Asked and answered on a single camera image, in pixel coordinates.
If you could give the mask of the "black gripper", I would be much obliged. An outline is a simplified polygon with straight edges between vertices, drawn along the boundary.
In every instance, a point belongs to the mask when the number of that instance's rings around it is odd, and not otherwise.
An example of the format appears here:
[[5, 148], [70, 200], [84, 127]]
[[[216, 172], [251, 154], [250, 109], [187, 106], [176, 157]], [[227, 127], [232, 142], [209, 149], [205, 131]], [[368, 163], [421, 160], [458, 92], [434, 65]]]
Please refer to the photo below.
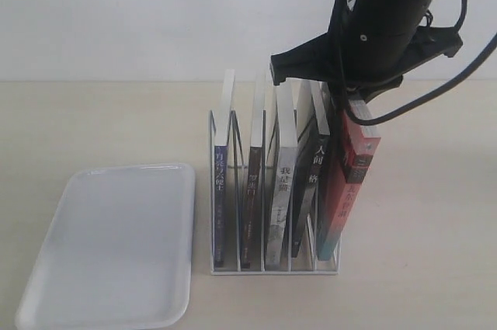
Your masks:
[[366, 101], [397, 88], [403, 76], [439, 56], [454, 57], [463, 45], [449, 27], [419, 26], [407, 47], [396, 54], [386, 40], [353, 41], [342, 49], [342, 63], [330, 34], [322, 34], [294, 49], [270, 58], [274, 85], [288, 78], [324, 82], [337, 94], [343, 68], [349, 88], [357, 87]]

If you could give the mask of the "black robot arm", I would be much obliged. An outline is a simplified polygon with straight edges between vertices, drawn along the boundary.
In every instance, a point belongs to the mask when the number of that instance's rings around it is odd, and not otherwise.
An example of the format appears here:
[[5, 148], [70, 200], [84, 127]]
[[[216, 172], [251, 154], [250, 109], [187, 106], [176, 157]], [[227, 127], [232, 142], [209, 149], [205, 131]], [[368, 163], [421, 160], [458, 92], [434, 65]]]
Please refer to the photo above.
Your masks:
[[270, 58], [274, 85], [288, 78], [343, 86], [369, 102], [396, 89], [408, 72], [463, 45], [457, 25], [421, 24], [432, 0], [335, 0], [328, 29]]

